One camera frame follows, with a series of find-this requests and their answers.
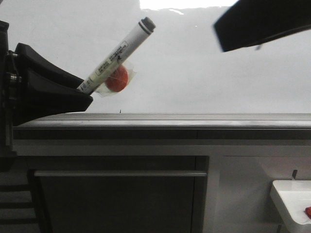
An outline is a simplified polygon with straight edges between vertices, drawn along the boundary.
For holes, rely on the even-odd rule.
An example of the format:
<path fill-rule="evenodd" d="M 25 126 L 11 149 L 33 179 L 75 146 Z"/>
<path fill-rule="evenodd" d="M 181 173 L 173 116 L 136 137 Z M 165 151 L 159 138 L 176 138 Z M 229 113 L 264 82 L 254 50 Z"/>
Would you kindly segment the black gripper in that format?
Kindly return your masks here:
<path fill-rule="evenodd" d="M 9 171 L 17 154 L 12 149 L 12 113 L 8 106 L 7 22 L 0 22 L 0 170 Z M 55 66 L 32 47 L 19 43 L 14 62 L 21 77 L 17 103 L 13 110 L 13 125 L 56 114 L 84 112 L 93 98 L 77 88 L 82 79 Z"/>

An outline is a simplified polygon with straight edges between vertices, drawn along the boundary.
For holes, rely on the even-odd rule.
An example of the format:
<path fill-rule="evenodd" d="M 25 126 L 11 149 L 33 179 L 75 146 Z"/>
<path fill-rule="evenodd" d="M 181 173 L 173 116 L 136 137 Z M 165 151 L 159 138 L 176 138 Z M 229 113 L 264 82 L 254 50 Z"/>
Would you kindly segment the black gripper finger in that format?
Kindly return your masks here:
<path fill-rule="evenodd" d="M 309 0 L 239 0 L 213 25 L 224 52 L 311 28 Z"/>

